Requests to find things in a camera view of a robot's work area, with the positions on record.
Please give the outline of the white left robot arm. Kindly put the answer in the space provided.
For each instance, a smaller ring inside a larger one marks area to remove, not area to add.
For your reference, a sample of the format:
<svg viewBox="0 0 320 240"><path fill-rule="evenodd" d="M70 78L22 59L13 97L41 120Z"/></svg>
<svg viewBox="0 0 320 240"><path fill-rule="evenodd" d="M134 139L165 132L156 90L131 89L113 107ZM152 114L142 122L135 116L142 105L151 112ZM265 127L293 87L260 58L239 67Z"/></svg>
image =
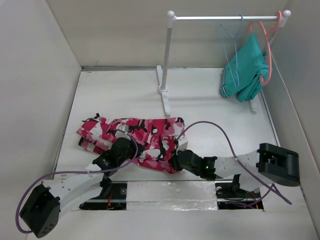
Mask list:
<svg viewBox="0 0 320 240"><path fill-rule="evenodd" d="M24 194L16 219L22 219L29 233L40 239L48 235L59 219L87 200L107 198L112 192L111 176L130 164L139 153L132 137L119 137L111 149L92 161L84 170L70 171L71 176L50 185L38 179Z"/></svg>

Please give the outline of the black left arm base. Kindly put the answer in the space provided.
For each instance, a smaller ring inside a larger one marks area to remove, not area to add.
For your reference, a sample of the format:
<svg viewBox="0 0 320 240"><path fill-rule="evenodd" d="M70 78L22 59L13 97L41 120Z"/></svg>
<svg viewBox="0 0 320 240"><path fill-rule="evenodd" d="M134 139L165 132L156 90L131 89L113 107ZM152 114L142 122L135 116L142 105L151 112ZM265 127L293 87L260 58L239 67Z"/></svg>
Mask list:
<svg viewBox="0 0 320 240"><path fill-rule="evenodd" d="M113 182L112 186L103 189L99 196L91 198L79 205L80 210L87 211L122 211L127 209L127 188L126 181Z"/></svg>

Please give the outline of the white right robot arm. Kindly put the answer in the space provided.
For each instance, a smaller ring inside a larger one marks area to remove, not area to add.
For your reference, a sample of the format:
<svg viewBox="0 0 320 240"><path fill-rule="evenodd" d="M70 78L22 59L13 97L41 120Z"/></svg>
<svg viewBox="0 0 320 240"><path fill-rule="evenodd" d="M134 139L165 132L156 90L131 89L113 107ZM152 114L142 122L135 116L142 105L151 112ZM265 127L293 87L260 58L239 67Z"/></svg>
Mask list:
<svg viewBox="0 0 320 240"><path fill-rule="evenodd" d="M178 151L168 162L177 172L186 170L208 181L238 175L239 179L231 184L231 191L237 197L243 197L263 184L300 185L299 154L269 143L261 143L259 149L237 158L200 157L185 149Z"/></svg>

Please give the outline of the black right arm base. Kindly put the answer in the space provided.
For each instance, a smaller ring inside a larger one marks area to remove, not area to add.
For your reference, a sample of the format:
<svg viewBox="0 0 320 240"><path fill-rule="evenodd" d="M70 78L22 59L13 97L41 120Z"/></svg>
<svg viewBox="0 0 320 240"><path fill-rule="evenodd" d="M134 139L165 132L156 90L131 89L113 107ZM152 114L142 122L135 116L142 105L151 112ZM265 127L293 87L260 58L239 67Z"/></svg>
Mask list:
<svg viewBox="0 0 320 240"><path fill-rule="evenodd" d="M260 190L246 191L232 182L216 182L215 194L219 210L263 210Z"/></svg>

